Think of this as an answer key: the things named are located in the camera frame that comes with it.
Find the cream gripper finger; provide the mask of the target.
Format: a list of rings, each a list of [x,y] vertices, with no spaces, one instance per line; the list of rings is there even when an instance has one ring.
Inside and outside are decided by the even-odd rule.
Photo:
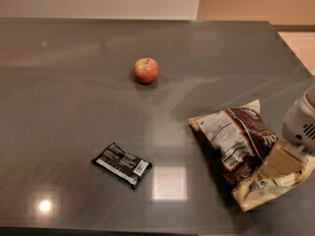
[[[303,145],[296,145],[280,138],[260,167],[260,171],[272,178],[291,173],[304,173],[310,166],[310,152]]]

